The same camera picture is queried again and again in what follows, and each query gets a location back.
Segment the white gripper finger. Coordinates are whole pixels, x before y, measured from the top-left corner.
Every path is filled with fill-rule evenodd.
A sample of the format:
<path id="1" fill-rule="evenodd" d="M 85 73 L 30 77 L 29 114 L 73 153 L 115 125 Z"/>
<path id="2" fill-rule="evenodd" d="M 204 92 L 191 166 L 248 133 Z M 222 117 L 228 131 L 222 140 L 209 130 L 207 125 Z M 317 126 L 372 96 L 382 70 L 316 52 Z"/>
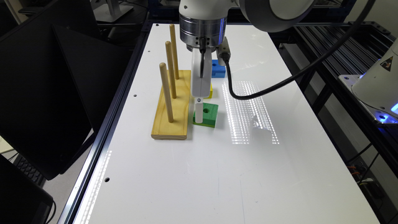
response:
<path id="1" fill-rule="evenodd" d="M 195 122 L 203 122 L 203 99 L 195 98 Z"/>

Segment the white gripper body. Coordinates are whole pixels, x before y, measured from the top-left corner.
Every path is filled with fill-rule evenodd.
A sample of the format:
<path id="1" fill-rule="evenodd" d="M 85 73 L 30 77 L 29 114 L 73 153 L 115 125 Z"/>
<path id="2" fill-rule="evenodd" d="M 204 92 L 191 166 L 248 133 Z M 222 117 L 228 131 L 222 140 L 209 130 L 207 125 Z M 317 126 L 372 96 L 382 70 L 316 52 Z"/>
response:
<path id="1" fill-rule="evenodd" d="M 204 59 L 199 48 L 192 50 L 191 94 L 195 98 L 206 98 L 210 95 L 212 73 L 211 50 L 206 49 Z"/>

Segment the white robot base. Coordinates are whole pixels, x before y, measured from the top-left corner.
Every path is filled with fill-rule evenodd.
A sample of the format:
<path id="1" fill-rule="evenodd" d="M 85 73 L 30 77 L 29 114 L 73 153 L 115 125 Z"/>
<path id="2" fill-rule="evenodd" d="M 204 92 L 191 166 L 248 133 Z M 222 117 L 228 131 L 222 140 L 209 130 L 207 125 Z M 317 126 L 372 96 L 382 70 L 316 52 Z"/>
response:
<path id="1" fill-rule="evenodd" d="M 367 72 L 339 79 L 377 124 L 397 124 L 397 41 Z"/>

